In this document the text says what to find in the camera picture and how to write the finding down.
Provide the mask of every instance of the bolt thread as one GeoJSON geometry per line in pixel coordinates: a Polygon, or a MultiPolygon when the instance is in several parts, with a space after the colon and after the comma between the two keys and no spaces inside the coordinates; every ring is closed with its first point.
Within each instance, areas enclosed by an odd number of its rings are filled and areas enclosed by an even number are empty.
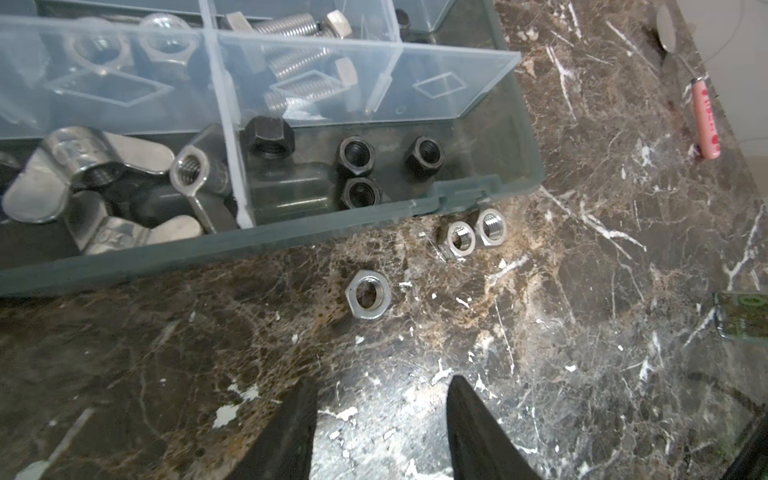
{"type": "Polygon", "coordinates": [[[270,70],[278,81],[283,81],[305,71],[330,57],[328,48],[318,48],[315,51],[295,51],[281,55],[269,62],[270,70]]]}
{"type": "Polygon", "coordinates": [[[467,227],[456,227],[451,232],[451,242],[459,250],[467,250],[472,244],[472,231],[467,227]]]}
{"type": "Polygon", "coordinates": [[[191,185],[200,176],[200,159],[187,155],[178,164],[177,175],[182,185],[191,185]]]}
{"type": "Polygon", "coordinates": [[[290,84],[291,93],[295,97],[286,98],[285,95],[268,91],[264,94],[264,102],[267,110],[275,117],[282,117],[288,107],[297,102],[315,102],[336,93],[338,86],[328,78],[303,78],[290,84]]]}
{"type": "Polygon", "coordinates": [[[317,38],[338,38],[339,36],[330,28],[323,28],[322,30],[318,31],[316,34],[312,35],[313,37],[317,38]]]}
{"type": "Polygon", "coordinates": [[[81,181],[87,187],[103,187],[113,183],[123,174],[124,168],[118,164],[104,164],[87,169],[81,181]]]}
{"type": "Polygon", "coordinates": [[[486,214],[482,219],[483,233],[491,240],[498,240],[504,233],[504,220],[496,214],[486,214]]]}
{"type": "Polygon", "coordinates": [[[253,26],[253,31],[256,33],[286,37],[306,37],[316,34],[318,30],[317,22],[308,13],[297,13],[274,20],[266,20],[253,26]]]}
{"type": "Polygon", "coordinates": [[[276,91],[268,91],[264,94],[266,109],[273,117],[282,117],[288,109],[288,100],[276,91]]]}

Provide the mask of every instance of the clear plastic compartment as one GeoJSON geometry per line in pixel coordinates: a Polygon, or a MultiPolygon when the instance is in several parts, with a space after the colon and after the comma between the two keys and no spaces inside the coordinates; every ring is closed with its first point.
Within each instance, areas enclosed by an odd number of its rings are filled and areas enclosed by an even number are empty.
{"type": "Polygon", "coordinates": [[[72,125],[197,131],[220,121],[199,30],[0,16],[0,68],[0,138],[72,125]]]}
{"type": "MultiPolygon", "coordinates": [[[[541,162],[510,74],[520,54],[504,50],[490,0],[422,0],[403,8],[411,18],[405,41],[390,0],[37,0],[0,6],[0,13],[27,15],[0,16],[0,151],[26,161],[43,137],[77,125],[159,141],[178,153],[198,131],[219,123],[242,229],[95,256],[17,255],[19,268],[0,267],[0,294],[86,288],[317,241],[399,217],[464,210],[535,188],[541,162]],[[160,7],[191,28],[136,25],[160,7]],[[252,22],[298,12],[320,20],[336,8],[349,19],[351,38],[256,35],[228,31],[221,22],[238,11],[252,22]],[[276,74],[270,62],[291,55],[319,60],[276,74]],[[310,85],[322,86],[321,92],[310,85]],[[241,141],[246,123],[259,114],[282,116],[295,129],[296,153],[280,168],[241,141]],[[376,149],[371,178],[381,187],[380,205],[341,210],[337,201],[327,201],[338,194],[336,147],[350,135],[363,136],[376,149]],[[410,181],[403,155],[419,135],[435,138],[446,161],[433,178],[410,181]],[[283,189],[276,193],[276,186],[283,189]],[[284,194],[280,206],[302,195],[325,203],[299,213],[268,204],[284,194]]],[[[46,239],[61,236],[51,226],[22,230],[6,242],[6,252],[14,243],[34,243],[43,251],[46,239]]]]}
{"type": "Polygon", "coordinates": [[[392,3],[408,15],[412,31],[431,32],[440,28],[454,0],[392,0],[392,3]]]}

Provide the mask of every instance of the marble countertop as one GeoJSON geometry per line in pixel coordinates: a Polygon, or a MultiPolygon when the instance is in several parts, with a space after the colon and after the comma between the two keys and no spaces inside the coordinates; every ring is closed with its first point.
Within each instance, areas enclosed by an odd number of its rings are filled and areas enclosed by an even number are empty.
{"type": "Polygon", "coordinates": [[[445,262],[445,219],[422,217],[6,303],[0,478],[223,478],[304,375],[320,385],[313,478],[452,478],[453,374],[542,478],[724,472],[764,411],[768,355],[720,339],[710,298],[767,285],[768,245],[720,105],[723,153],[700,163],[651,2],[495,6],[547,172],[497,204],[502,247],[445,262]],[[376,322],[342,301],[360,268],[393,287],[376,322]]]}

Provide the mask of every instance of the pink handle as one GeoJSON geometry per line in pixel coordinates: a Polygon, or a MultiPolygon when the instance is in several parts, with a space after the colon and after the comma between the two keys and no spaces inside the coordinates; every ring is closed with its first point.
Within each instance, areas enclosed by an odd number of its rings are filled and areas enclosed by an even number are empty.
{"type": "Polygon", "coordinates": [[[712,115],[712,103],[704,80],[694,82],[694,115],[699,129],[699,149],[701,156],[713,160],[720,156],[720,139],[717,137],[715,118],[712,115]]]}

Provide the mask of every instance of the hex bolt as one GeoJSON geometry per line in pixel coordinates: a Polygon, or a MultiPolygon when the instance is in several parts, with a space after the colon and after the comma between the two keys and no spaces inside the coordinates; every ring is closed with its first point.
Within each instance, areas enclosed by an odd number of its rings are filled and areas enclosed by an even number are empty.
{"type": "Polygon", "coordinates": [[[378,205],[382,201],[379,187],[373,183],[373,180],[366,177],[350,178],[344,184],[344,191],[341,194],[342,208],[353,209],[361,207],[371,207],[378,205]]]}
{"type": "Polygon", "coordinates": [[[373,171],[373,146],[361,137],[348,137],[336,149],[339,173],[342,177],[367,177],[373,171]]]}
{"type": "Polygon", "coordinates": [[[467,223],[472,225],[475,231],[478,247],[498,247],[507,238],[507,222],[495,208],[472,212],[467,223]]]}
{"type": "Polygon", "coordinates": [[[285,37],[308,37],[319,31],[319,26],[312,15],[297,13],[287,17],[258,22],[253,25],[253,32],[263,35],[282,35],[285,37]]]}
{"type": "Polygon", "coordinates": [[[339,90],[337,84],[326,77],[302,78],[290,84],[296,97],[288,97],[270,90],[264,94],[266,108],[275,117],[282,117],[290,105],[314,103],[339,90]]]}
{"type": "Polygon", "coordinates": [[[336,69],[336,76],[341,81],[341,88],[339,83],[332,78],[310,75],[306,78],[291,81],[290,85],[286,86],[295,96],[286,97],[284,94],[274,90],[264,94],[264,103],[267,110],[274,117],[282,117],[288,107],[307,107],[309,104],[315,104],[320,101],[326,103],[326,99],[337,98],[336,94],[345,91],[343,100],[346,103],[347,111],[355,111],[359,107],[355,94],[359,92],[350,90],[357,86],[357,70],[355,65],[349,57],[342,57],[336,60],[334,67],[336,69]]]}
{"type": "Polygon", "coordinates": [[[226,161],[223,129],[211,124],[179,151],[170,167],[170,184],[187,198],[207,233],[237,228],[224,205],[232,191],[226,161]]]}
{"type": "Polygon", "coordinates": [[[451,222],[438,232],[438,248],[447,260],[457,260],[475,251],[475,232],[466,222],[451,222]]]}
{"type": "Polygon", "coordinates": [[[440,145],[429,137],[417,137],[406,152],[406,166],[421,180],[436,174],[442,162],[440,145]]]}
{"type": "MultiPolygon", "coordinates": [[[[323,29],[314,36],[318,38],[347,38],[352,34],[344,14],[338,10],[330,12],[323,20],[323,29]]],[[[313,48],[309,51],[294,51],[276,57],[268,62],[268,66],[278,81],[286,80],[295,75],[312,70],[315,65],[325,61],[335,54],[331,48],[313,48]]]]}

